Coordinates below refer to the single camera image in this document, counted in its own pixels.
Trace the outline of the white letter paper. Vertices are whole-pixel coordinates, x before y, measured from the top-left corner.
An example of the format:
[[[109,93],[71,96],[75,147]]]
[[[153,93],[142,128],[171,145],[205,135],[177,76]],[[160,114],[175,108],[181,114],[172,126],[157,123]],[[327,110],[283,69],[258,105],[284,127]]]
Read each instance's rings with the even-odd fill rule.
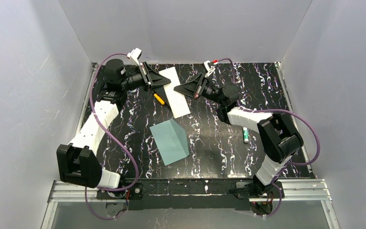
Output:
[[[190,113],[190,109],[185,96],[174,90],[176,86],[180,85],[176,68],[171,67],[161,70],[159,74],[171,81],[170,84],[164,86],[164,90],[174,118],[188,115]]]

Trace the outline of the light green envelope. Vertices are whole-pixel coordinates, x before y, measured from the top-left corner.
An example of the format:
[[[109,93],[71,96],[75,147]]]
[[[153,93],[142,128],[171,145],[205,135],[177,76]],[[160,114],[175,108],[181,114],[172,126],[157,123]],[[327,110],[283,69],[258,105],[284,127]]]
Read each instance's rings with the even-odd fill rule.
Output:
[[[165,166],[189,156],[186,131],[174,119],[153,125],[150,131]]]

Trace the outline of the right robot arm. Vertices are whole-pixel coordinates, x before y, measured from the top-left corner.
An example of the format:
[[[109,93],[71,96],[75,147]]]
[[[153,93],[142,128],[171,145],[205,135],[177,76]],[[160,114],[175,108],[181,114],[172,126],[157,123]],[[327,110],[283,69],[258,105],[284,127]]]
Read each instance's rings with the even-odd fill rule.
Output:
[[[265,158],[253,177],[254,184],[260,187],[272,184],[292,155],[304,145],[287,110],[250,111],[240,107],[237,104],[240,88],[234,83],[217,87],[201,73],[193,80],[175,86],[174,90],[192,99],[203,96],[217,103],[220,121],[245,127],[260,135]]]

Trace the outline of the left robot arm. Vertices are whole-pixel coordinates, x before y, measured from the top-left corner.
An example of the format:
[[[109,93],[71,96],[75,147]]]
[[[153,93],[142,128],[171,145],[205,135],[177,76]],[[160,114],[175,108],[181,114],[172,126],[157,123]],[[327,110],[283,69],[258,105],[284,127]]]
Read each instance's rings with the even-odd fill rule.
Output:
[[[90,116],[68,144],[57,148],[60,180],[84,187],[119,190],[121,175],[105,169],[96,157],[99,144],[122,110],[128,91],[141,87],[152,91],[170,84],[171,80],[146,62],[126,65],[120,59],[109,60],[97,69],[97,75],[105,76],[107,82],[97,101],[92,102]]]

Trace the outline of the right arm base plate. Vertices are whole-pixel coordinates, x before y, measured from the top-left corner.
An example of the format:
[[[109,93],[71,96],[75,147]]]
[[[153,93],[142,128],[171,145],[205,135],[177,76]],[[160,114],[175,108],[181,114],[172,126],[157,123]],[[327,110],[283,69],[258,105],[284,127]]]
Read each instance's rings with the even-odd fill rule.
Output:
[[[273,185],[258,185],[254,184],[252,180],[249,181],[240,181],[237,182],[232,189],[230,189],[230,193],[234,194],[239,199],[264,199],[266,200],[267,197],[269,198],[279,198],[279,194],[281,197],[284,198],[284,188],[281,182],[276,181],[274,187]]]

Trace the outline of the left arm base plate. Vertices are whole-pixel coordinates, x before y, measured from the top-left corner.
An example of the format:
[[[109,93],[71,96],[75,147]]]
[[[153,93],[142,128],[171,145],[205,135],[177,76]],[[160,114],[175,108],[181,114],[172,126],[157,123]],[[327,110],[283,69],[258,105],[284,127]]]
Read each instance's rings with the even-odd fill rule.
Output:
[[[139,200],[143,198],[143,183],[138,182],[132,188],[123,191],[101,191],[97,192],[96,198],[100,200]]]

